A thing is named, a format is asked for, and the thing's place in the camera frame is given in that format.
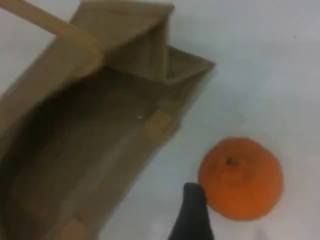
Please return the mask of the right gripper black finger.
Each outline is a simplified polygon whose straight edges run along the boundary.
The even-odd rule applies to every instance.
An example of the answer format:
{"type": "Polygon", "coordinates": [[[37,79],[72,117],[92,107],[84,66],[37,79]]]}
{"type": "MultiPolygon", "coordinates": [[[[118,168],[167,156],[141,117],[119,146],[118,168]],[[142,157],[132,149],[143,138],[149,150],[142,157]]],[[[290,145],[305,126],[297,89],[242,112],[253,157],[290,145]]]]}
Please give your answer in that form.
{"type": "Polygon", "coordinates": [[[207,198],[201,185],[193,182],[187,182],[183,186],[182,205],[168,239],[215,239],[210,224],[207,198]]]}

